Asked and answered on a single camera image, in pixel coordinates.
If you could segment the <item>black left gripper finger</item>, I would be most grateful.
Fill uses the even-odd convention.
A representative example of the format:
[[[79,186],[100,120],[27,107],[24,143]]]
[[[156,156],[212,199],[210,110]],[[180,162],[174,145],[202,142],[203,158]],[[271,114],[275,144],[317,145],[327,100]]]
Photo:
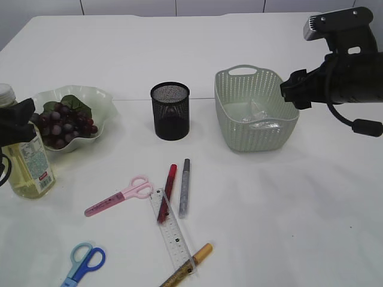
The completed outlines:
[[[34,125],[29,122],[34,112],[31,98],[1,108],[1,146],[30,142],[36,136]]]

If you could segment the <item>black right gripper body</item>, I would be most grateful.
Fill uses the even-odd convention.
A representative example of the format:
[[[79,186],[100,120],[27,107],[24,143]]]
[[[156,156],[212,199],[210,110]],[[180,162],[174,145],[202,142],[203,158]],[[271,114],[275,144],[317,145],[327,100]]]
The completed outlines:
[[[280,84],[281,96],[298,110],[312,107],[312,103],[338,103],[331,100],[330,83],[338,58],[327,55],[325,61],[311,72],[294,71],[287,81]]]

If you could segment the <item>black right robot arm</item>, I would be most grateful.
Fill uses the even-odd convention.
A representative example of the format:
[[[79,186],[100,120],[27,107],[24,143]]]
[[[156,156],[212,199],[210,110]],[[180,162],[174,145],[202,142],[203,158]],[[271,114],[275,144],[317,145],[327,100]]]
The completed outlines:
[[[382,102],[382,53],[328,54],[313,71],[293,72],[280,89],[297,109],[312,103]]]

